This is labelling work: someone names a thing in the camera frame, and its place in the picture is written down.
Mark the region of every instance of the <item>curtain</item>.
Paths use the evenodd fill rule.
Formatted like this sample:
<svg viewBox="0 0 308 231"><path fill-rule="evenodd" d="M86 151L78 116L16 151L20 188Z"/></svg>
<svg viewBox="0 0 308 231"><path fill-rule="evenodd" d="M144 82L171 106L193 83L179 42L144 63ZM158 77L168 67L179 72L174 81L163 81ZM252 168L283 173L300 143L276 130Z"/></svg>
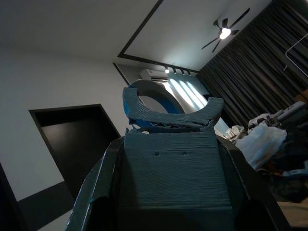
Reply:
<svg viewBox="0 0 308 231"><path fill-rule="evenodd" d="M197 77L214 97L225 100L224 109L234 123L247 127L261 113L292 105L295 96L308 88L307 77L285 57L286 50L306 33L307 19L287 0L274 1ZM308 69L306 38L290 56Z"/></svg>

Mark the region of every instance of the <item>ceiling fan blade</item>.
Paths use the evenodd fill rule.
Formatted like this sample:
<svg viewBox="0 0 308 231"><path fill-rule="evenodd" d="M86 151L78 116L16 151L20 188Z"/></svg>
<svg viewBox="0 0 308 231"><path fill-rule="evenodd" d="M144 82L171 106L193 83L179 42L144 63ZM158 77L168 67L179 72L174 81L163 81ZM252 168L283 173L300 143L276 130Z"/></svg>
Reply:
<svg viewBox="0 0 308 231"><path fill-rule="evenodd" d="M218 41L218 43L216 44L215 48L213 49L212 53L216 50L216 47L218 46L218 44L220 43L221 39Z"/></svg>
<svg viewBox="0 0 308 231"><path fill-rule="evenodd" d="M249 11L250 8L248 8L238 19L236 19L236 21L229 28L232 28L235 24L237 24Z"/></svg>
<svg viewBox="0 0 308 231"><path fill-rule="evenodd" d="M236 35L237 32L239 32L239 30L232 30L232 31L231 31L231 35Z"/></svg>
<svg viewBox="0 0 308 231"><path fill-rule="evenodd" d="M228 28L228 19L227 18L225 18L224 20L222 20L222 27L223 28Z"/></svg>
<svg viewBox="0 0 308 231"><path fill-rule="evenodd" d="M210 41L208 44L206 44L204 47L202 47L201 49L203 50L203 48L207 47L208 45L210 45L212 42L214 42L215 40L217 40L219 37L217 37L216 39L213 39L212 41Z"/></svg>

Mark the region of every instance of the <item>doorway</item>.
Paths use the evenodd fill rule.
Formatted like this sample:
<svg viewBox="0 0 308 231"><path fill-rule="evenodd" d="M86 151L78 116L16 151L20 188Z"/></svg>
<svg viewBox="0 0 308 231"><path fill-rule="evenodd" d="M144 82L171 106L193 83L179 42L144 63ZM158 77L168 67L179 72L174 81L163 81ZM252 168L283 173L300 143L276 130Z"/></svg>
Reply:
<svg viewBox="0 0 308 231"><path fill-rule="evenodd" d="M72 196L109 143L120 137L100 104L30 110Z"/></svg>

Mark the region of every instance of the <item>ceiling fan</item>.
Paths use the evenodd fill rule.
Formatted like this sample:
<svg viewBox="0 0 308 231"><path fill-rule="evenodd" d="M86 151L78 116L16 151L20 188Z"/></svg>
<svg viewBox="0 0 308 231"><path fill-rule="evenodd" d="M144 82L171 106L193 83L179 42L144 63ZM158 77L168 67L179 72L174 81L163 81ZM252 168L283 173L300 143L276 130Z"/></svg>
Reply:
<svg viewBox="0 0 308 231"><path fill-rule="evenodd" d="M235 20L235 22L231 25L231 26L227 26L228 24L228 19L225 18L224 20L222 20L222 27L219 26L218 24L218 20L216 20L213 25L217 26L219 28L219 33L218 33L218 37L213 39L212 41L210 41L208 44L206 44L204 47L202 47L201 49L203 50L203 48L207 47L208 45L210 45L212 42L216 41L217 39L219 39L218 43L216 44L215 48L213 49L212 53L216 50L216 47L218 46L218 44L220 43L220 41L222 39L225 39L226 37L228 37L229 35L236 35L237 32L239 32L239 30L230 30L235 24L237 24L248 12L250 11L250 8L248 8L238 19Z"/></svg>

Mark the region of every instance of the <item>white plastic bag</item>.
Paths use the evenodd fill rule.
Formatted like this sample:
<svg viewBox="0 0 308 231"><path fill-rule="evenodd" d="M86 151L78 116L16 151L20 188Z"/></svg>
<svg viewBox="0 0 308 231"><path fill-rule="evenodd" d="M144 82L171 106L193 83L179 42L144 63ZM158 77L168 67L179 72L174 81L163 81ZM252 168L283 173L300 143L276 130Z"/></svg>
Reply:
<svg viewBox="0 0 308 231"><path fill-rule="evenodd" d="M268 161L279 149L287 132L261 123L248 136L236 142L247 162L255 170Z"/></svg>

